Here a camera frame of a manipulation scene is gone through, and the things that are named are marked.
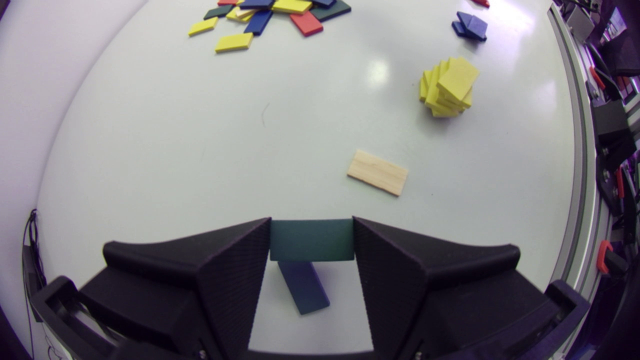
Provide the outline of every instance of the pile of colored blocks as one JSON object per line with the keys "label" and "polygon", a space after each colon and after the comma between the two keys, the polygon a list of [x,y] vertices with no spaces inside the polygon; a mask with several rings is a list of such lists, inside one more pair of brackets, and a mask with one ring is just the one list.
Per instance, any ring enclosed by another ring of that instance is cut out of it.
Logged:
{"label": "pile of colored blocks", "polygon": [[213,30],[218,18],[246,22],[244,33],[223,37],[216,52],[248,49],[254,36],[259,36],[274,12],[289,15],[305,37],[323,30],[322,21],[348,13],[351,7],[342,0],[219,0],[218,7],[207,12],[204,20],[194,24],[189,36]]}
{"label": "pile of colored blocks", "polygon": [[420,101],[434,117],[457,117],[472,105],[472,87],[478,70],[466,59],[441,61],[420,78]]}
{"label": "pile of colored blocks", "polygon": [[479,17],[468,13],[457,12],[460,21],[451,23],[451,27],[459,37],[477,41],[486,41],[487,23]]}

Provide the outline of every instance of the stack of yellow blocks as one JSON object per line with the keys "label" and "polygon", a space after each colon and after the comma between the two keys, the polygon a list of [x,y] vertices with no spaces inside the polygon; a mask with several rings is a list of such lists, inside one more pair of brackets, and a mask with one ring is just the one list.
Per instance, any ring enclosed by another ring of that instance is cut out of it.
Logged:
{"label": "stack of yellow blocks", "polygon": [[466,59],[449,58],[426,70],[420,78],[420,101],[434,117],[457,117],[469,109],[478,70]]}

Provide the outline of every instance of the block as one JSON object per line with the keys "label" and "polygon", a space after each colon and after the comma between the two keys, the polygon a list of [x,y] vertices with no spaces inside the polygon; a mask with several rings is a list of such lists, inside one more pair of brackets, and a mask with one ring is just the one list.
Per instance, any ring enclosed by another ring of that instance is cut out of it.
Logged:
{"label": "block", "polygon": [[336,16],[348,13],[351,11],[351,7],[342,0],[335,0],[335,3],[329,8],[315,8],[311,9],[311,13],[314,14],[316,19],[320,22],[333,19]]}
{"label": "block", "polygon": [[424,82],[424,77],[420,78],[420,102],[427,99],[427,84]]}
{"label": "block", "polygon": [[233,5],[225,5],[225,6],[219,6],[215,9],[211,9],[207,12],[206,15],[204,15],[204,19],[211,19],[212,17],[221,17],[221,16],[225,16],[226,14],[228,14],[231,9],[233,9],[234,6]]}
{"label": "block", "polygon": [[233,10],[231,10],[227,14],[227,19],[233,20],[233,21],[238,21],[238,22],[249,22],[249,20],[251,20],[251,18],[253,17],[253,14],[249,14],[249,16],[245,16],[243,18],[240,18],[237,15],[238,10],[240,10],[240,8],[236,6]]}
{"label": "block", "polygon": [[273,15],[271,10],[260,10],[253,14],[249,25],[244,29],[245,33],[253,33],[255,36],[260,36],[267,26],[269,19]]}
{"label": "block", "polygon": [[254,13],[256,13],[258,11],[258,9],[246,9],[246,10],[242,10],[242,9],[238,9],[236,11],[236,15],[240,18],[240,19],[244,19],[245,17],[249,17],[252,16]]}
{"label": "block", "polygon": [[462,57],[451,59],[449,71],[438,80],[437,87],[455,99],[462,100],[471,90],[478,75],[479,71],[466,59]]}
{"label": "block", "polygon": [[279,261],[278,267],[300,315],[313,313],[330,305],[312,263]]}
{"label": "block", "polygon": [[467,31],[467,26],[469,24],[469,22],[471,21],[471,18],[473,17],[473,15],[469,14],[469,13],[463,13],[463,12],[456,12],[456,15],[458,16],[458,19],[460,20],[460,24],[464,27],[465,32]]}
{"label": "block", "polygon": [[204,33],[206,31],[213,30],[216,27],[217,23],[218,23],[217,17],[209,20],[196,22],[195,24],[192,25],[191,29],[189,30],[189,36],[192,37],[193,35],[197,35],[197,34]]}
{"label": "block", "polygon": [[395,196],[402,194],[409,171],[362,150],[357,150],[347,175]]}
{"label": "block", "polygon": [[467,35],[476,40],[486,41],[486,28],[486,22],[482,21],[479,17],[472,16],[467,24]]}
{"label": "block", "polygon": [[456,35],[458,35],[459,37],[469,38],[469,36],[467,35],[467,32],[465,31],[465,27],[462,25],[460,21],[452,22],[451,27],[453,28],[453,31],[456,32]]}
{"label": "block", "polygon": [[353,219],[272,220],[272,261],[354,259]]}
{"label": "block", "polygon": [[251,40],[253,40],[253,33],[222,37],[218,41],[218,45],[216,45],[216,53],[248,49],[251,45]]}
{"label": "block", "polygon": [[258,9],[258,10],[268,10],[273,5],[274,0],[244,0],[240,6],[240,9]]}
{"label": "block", "polygon": [[323,30],[322,24],[310,12],[305,12],[302,15],[292,13],[289,17],[305,37],[317,34]]}
{"label": "block", "polygon": [[274,12],[304,14],[311,9],[311,5],[313,5],[311,1],[277,0],[271,9]]}
{"label": "block", "polygon": [[335,4],[335,0],[311,0],[311,2],[321,8],[330,8],[333,4]]}

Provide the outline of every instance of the white wall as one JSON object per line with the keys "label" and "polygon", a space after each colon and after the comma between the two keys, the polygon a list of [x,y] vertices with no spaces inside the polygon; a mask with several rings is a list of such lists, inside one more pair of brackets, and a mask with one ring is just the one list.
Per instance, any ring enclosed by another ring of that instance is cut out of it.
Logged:
{"label": "white wall", "polygon": [[[145,1],[13,0],[0,20],[0,305],[28,352],[24,222],[77,89]],[[47,359],[42,327],[33,330],[35,359]]]}

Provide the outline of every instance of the white table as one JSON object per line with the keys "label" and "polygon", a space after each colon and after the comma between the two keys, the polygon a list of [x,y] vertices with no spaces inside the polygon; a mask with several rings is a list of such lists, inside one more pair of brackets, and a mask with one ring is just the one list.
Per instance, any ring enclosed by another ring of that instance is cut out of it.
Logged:
{"label": "white table", "polygon": [[[513,243],[540,290],[567,227],[574,125],[547,10],[538,0],[350,0],[303,38],[275,15],[248,51],[215,54],[244,25],[212,6],[152,0],[104,51],[60,129],[38,201],[47,276],[80,287],[110,240],[164,241],[272,216],[368,218],[471,245]],[[456,37],[456,11],[489,23]],[[481,72],[474,106],[434,119],[418,80],[450,56]],[[363,149],[409,170],[396,198],[346,170]],[[250,348],[371,349],[355,262],[318,263],[332,302],[300,317],[269,262]]]}

